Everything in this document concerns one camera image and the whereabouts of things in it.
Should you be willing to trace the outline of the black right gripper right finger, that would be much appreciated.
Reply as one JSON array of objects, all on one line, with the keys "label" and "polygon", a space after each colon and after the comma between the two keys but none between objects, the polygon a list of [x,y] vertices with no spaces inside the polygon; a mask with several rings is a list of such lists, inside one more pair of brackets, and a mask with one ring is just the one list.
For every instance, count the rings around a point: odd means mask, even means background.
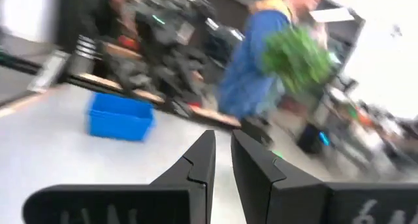
[{"label": "black right gripper right finger", "polygon": [[417,184],[323,182],[241,130],[231,154],[247,223],[417,224]]}]

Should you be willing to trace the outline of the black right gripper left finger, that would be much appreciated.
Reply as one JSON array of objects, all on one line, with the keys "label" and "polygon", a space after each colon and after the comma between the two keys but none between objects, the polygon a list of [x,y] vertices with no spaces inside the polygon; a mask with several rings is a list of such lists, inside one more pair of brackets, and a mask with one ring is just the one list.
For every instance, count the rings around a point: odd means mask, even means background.
[{"label": "black right gripper left finger", "polygon": [[22,216],[26,224],[209,223],[215,165],[207,130],[148,185],[53,185],[30,195]]}]

